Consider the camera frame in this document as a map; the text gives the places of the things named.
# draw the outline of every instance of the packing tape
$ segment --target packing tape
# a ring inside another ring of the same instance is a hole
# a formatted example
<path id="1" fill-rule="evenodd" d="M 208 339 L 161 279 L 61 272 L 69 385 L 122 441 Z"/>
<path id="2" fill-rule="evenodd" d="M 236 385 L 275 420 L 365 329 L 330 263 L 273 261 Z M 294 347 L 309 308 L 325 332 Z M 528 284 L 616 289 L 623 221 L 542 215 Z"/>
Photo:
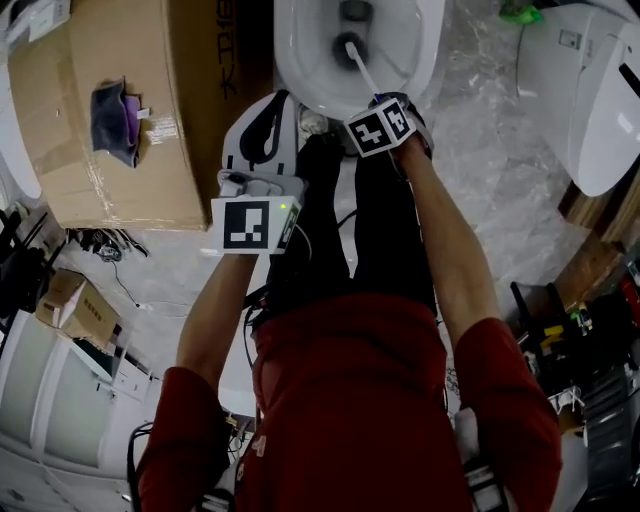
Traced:
<path id="1" fill-rule="evenodd" d="M 58 83 L 62 91 L 62 105 L 66 115 L 68 128 L 72 138 L 48 151 L 33 162 L 36 174 L 42 176 L 54 172 L 60 167 L 81 163 L 96 191 L 96 195 L 107 218 L 114 218 L 113 201 L 104 186 L 104 175 L 96 161 L 90 141 L 89 127 L 82 113 L 82 103 L 78 81 L 71 57 L 71 41 L 67 25 L 55 31 L 55 37 L 47 40 L 48 44 L 57 46 L 58 62 L 56 71 Z"/>
<path id="2" fill-rule="evenodd" d="M 155 117 L 152 115 L 144 121 L 147 121 L 151 125 L 150 129 L 145 130 L 144 133 L 152 146 L 162 144 L 170 139 L 180 138 L 178 124 L 173 116 Z"/>
<path id="3" fill-rule="evenodd" d="M 77 219 L 73 222 L 73 225 L 65 225 L 63 222 L 61 227 L 74 228 L 82 225 L 87 229 L 101 229 L 101 228 L 140 228 L 140 229 L 158 229 L 162 231 L 203 231 L 207 229 L 208 225 L 202 220 L 201 217 L 189 217 L 182 218 L 180 220 L 171 219 L 120 219 L 113 217 L 111 219 Z"/>

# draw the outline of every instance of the person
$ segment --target person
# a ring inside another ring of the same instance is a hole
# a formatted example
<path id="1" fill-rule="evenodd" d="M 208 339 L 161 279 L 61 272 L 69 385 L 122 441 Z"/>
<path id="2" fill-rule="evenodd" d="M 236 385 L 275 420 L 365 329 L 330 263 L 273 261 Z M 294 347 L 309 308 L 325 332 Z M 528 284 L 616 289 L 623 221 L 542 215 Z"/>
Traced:
<path id="1" fill-rule="evenodd" d="M 413 135 L 397 165 L 388 153 L 358 161 L 351 278 L 333 204 L 343 148 L 324 134 L 300 151 L 301 231 L 272 259 L 254 322 L 263 419 L 236 469 L 235 510 L 473 509 L 443 407 L 437 307 L 483 457 L 520 511 L 549 510 L 556 414 L 499 320 L 480 243 L 430 156 Z M 144 512 L 195 510 L 229 464 L 217 390 L 255 265 L 225 255 L 184 325 L 138 467 Z"/>

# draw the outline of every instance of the red shirt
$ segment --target red shirt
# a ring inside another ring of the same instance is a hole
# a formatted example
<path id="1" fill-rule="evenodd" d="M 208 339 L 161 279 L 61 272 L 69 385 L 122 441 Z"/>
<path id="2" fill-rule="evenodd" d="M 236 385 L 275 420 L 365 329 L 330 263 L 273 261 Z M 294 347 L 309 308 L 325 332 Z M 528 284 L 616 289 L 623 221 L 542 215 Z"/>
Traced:
<path id="1" fill-rule="evenodd" d="M 278 317 L 256 333 L 254 388 L 264 420 L 236 489 L 239 511 L 471 511 L 447 414 L 446 351 L 422 304 L 347 295 Z M 507 326 L 479 322 L 455 365 L 483 455 L 520 511 L 548 510 L 560 469 L 556 414 Z M 188 511 L 212 488 L 228 438 L 214 391 L 166 375 L 140 463 L 143 510 Z"/>

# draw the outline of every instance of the toilet lid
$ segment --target toilet lid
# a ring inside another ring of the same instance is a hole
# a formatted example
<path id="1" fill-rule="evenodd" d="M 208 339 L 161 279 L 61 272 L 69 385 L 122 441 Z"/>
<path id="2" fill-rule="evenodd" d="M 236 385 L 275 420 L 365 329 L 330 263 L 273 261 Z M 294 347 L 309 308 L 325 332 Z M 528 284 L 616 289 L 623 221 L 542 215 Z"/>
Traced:
<path id="1" fill-rule="evenodd" d="M 606 36 L 576 91 L 569 173 L 588 196 L 612 188 L 640 156 L 640 28 Z"/>

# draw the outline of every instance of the toilet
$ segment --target toilet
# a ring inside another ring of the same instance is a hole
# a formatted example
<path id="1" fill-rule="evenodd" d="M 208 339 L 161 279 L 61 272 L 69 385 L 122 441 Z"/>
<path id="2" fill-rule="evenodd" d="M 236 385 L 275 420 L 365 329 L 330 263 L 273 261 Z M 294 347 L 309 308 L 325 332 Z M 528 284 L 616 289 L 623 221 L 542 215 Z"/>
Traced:
<path id="1" fill-rule="evenodd" d="M 523 31 L 517 70 L 521 107 L 591 197 L 640 162 L 640 25 L 600 3 L 544 9 Z"/>
<path id="2" fill-rule="evenodd" d="M 357 70 L 336 59 L 333 45 L 345 31 L 345 0 L 275 0 L 278 71 L 293 95 L 327 117 L 347 120 L 365 110 L 372 93 Z M 382 92 L 416 100 L 433 74 L 446 0 L 368 0 L 367 68 Z"/>

